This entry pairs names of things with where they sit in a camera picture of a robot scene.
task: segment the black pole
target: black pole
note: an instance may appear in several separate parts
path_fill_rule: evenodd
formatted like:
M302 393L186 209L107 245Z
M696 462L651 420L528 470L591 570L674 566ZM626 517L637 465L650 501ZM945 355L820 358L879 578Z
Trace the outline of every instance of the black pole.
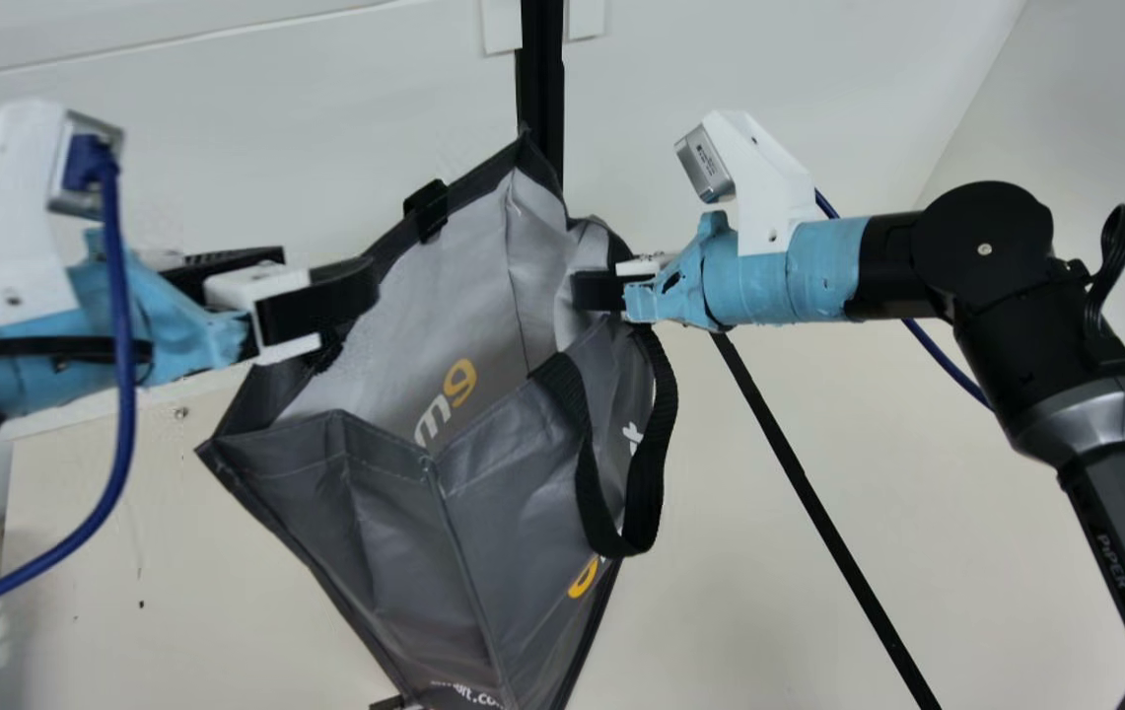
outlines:
M566 69L562 68L565 0L522 0L523 47L514 52L518 124L544 153L562 183L562 117Z

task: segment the black strap handle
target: black strap handle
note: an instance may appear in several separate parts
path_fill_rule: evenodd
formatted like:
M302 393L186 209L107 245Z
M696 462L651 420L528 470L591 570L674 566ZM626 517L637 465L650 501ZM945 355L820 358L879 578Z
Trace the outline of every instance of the black strap handle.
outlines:
M602 495L602 477L593 453L593 420L588 417L588 398L579 368L565 352L558 352L531 374L580 432L579 462L575 473L579 521L593 551L612 560L648 552L658 536L663 515L663 465L680 403L675 374L658 336L648 326L639 326L633 329L633 339L642 345L654 371L654 408L628 470L622 534Z

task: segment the gray shopping bag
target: gray shopping bag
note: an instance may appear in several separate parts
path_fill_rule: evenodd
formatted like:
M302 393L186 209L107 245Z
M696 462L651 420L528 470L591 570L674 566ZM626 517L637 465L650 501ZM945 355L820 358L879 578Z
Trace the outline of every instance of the gray shopping bag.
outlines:
M400 691L561 709L620 560L657 534L675 383L652 332L576 309L628 249L519 140L364 254L379 299L251 370L207 467L304 560Z

